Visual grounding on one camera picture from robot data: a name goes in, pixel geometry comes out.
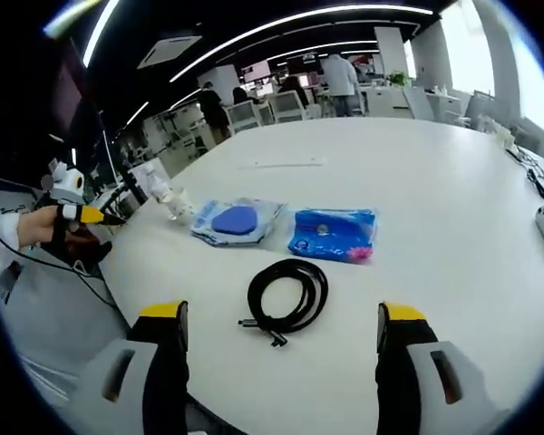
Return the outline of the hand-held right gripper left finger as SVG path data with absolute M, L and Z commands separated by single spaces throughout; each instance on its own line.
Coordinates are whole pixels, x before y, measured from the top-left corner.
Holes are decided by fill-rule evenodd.
M 84 367 L 72 416 L 84 434 L 186 434 L 188 303 L 144 308 Z

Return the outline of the person's left hand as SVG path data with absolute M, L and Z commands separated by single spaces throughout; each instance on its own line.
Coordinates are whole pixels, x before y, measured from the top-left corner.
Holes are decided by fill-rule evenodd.
M 47 206 L 21 214 L 17 224 L 19 247 L 51 242 L 57 213 L 57 206 Z

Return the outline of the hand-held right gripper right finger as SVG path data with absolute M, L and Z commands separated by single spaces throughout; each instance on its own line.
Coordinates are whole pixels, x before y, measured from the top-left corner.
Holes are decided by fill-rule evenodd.
M 477 365 L 409 305 L 379 304 L 376 353 L 379 434 L 492 434 L 509 414 Z

